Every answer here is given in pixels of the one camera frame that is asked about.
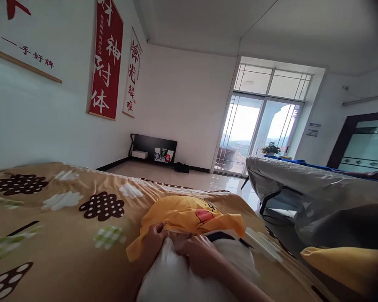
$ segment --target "blue cloth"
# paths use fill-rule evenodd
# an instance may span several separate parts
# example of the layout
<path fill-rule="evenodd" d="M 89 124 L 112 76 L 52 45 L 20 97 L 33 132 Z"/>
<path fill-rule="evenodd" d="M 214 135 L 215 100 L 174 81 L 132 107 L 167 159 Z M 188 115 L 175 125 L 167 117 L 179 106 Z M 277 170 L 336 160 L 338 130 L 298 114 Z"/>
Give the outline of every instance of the blue cloth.
<path fill-rule="evenodd" d="M 316 169 L 322 169 L 322 170 L 326 170 L 326 171 L 331 171 L 331 172 L 339 173 L 339 174 L 342 174 L 342 172 L 347 172 L 347 171 L 339 170 L 339 169 L 335 169 L 335 168 L 310 165 L 310 164 L 307 164 L 305 162 L 305 160 L 303 160 L 303 159 L 298 159 L 298 160 L 293 161 L 293 160 L 290 160 L 290 159 L 284 159 L 284 158 L 277 157 L 277 156 L 272 156 L 272 155 L 263 155 L 263 156 L 264 157 L 268 157 L 268 158 L 282 160 L 282 161 L 288 161 L 288 162 L 291 162 L 293 164 L 300 164 L 302 166 L 307 166 L 307 167 L 312 167 L 312 168 L 316 168 Z M 358 176 L 354 176 L 354 175 L 349 175 L 349 176 L 356 177 L 356 178 L 361 178 L 361 179 L 364 179 L 364 180 L 371 180 L 371 181 L 378 182 L 378 180 L 375 180 L 375 179 L 372 179 L 372 178 L 358 177 Z"/>
<path fill-rule="evenodd" d="M 293 160 L 290 160 L 290 159 L 284 159 L 284 158 L 277 157 L 277 156 L 272 156 L 272 155 L 264 155 L 264 157 L 278 159 L 278 160 L 282 160 L 282 161 L 288 161 L 288 162 L 291 162 L 293 164 L 300 164 L 302 166 L 312 167 L 312 168 L 316 168 L 316 169 L 322 169 L 322 170 L 326 170 L 326 171 L 333 171 L 333 172 L 341 171 L 341 172 L 345 172 L 344 170 L 339 170 L 339 169 L 335 169 L 335 168 L 329 168 L 329 167 L 315 166 L 315 165 L 307 164 L 305 162 L 305 160 L 303 160 L 303 159 L 298 159 L 298 160 L 293 161 Z"/>

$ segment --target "dark wooden door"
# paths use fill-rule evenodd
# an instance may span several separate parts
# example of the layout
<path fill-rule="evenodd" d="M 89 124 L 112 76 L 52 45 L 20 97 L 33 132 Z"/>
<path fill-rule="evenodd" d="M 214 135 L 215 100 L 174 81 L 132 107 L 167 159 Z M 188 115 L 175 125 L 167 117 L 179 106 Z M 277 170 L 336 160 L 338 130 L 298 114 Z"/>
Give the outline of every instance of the dark wooden door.
<path fill-rule="evenodd" d="M 378 171 L 378 113 L 346 118 L 327 166 L 351 172 Z"/>

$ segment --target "yellow cushion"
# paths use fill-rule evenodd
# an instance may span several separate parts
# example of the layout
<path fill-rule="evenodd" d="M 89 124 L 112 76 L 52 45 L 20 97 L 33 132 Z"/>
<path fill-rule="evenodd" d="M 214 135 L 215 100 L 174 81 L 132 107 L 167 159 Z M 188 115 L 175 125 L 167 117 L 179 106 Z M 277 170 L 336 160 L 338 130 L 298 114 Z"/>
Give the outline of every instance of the yellow cushion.
<path fill-rule="evenodd" d="M 301 256 L 314 268 L 367 296 L 378 282 L 378 250 L 307 247 Z"/>

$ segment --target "box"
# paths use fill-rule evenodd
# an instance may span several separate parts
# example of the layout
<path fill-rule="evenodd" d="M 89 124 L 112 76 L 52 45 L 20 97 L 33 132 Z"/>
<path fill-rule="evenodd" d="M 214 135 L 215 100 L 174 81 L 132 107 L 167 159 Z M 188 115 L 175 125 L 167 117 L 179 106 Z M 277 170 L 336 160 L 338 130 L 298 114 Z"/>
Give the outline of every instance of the box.
<path fill-rule="evenodd" d="M 147 156 L 148 156 L 148 152 L 143 152 L 143 151 L 133 151 L 131 153 L 131 155 L 133 157 L 138 157 L 138 158 L 142 158 L 142 159 L 146 159 Z"/>

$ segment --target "transom window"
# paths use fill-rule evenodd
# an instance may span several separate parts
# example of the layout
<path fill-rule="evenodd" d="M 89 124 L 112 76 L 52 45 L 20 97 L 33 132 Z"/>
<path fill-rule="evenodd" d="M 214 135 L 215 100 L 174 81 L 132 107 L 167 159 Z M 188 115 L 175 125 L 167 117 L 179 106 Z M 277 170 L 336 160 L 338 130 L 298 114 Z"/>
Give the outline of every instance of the transom window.
<path fill-rule="evenodd" d="M 234 90 L 304 101 L 312 75 L 240 64 Z"/>

